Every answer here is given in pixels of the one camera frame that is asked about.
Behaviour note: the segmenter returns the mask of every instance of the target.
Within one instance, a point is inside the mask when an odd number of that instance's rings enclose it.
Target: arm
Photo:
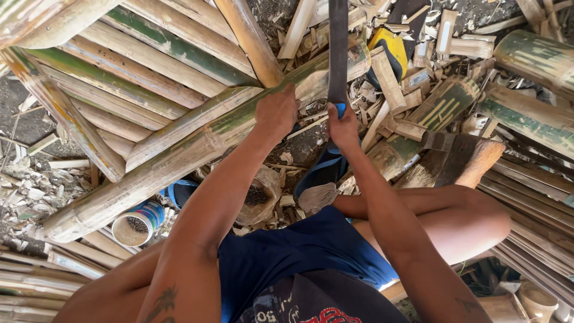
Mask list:
[[[257,103],[253,130],[182,208],[161,251],[138,322],[221,321],[219,244],[265,157],[291,131],[296,118],[293,84]]]
[[[353,169],[373,234],[422,320],[491,322],[472,292],[436,251],[414,213],[361,150],[351,109],[339,120],[335,107],[329,104],[329,132]]]

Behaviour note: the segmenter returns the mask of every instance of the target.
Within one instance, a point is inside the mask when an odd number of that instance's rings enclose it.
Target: leg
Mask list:
[[[135,323],[163,245],[160,241],[146,248],[80,288],[52,322]]]
[[[510,231],[510,217],[498,202],[465,186],[404,189],[399,197],[417,216],[435,248],[449,264],[460,263],[501,242]],[[340,195],[334,203],[345,216],[368,220],[360,195]],[[382,255],[366,221],[353,226]]]

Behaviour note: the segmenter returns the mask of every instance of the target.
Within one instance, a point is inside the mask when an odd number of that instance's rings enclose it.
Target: blue cloth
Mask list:
[[[222,323],[235,322],[264,289],[294,274],[335,269],[379,289],[398,275],[333,206],[281,230],[228,234],[219,246]]]

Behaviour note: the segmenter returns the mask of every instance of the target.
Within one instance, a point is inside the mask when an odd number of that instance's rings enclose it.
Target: hand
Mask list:
[[[269,94],[257,102],[255,128],[279,142],[293,130],[300,105],[295,100],[295,84],[287,84],[283,92]]]
[[[337,108],[333,103],[327,103],[327,113],[329,115],[328,133],[331,140],[339,147],[341,154],[356,151],[362,152],[359,145],[359,133],[357,132],[357,119],[353,110],[347,104],[343,118],[339,119]]]

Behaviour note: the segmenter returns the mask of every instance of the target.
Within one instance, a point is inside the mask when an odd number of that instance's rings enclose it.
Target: person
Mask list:
[[[228,234],[297,108],[292,84],[261,99],[253,129],[169,237],[80,288],[53,322],[407,322],[378,291],[397,278],[425,322],[491,322],[449,264],[502,241],[508,215],[462,186],[393,191],[361,150],[351,109],[338,119],[329,104],[328,131],[361,194],[336,196],[284,229]]]

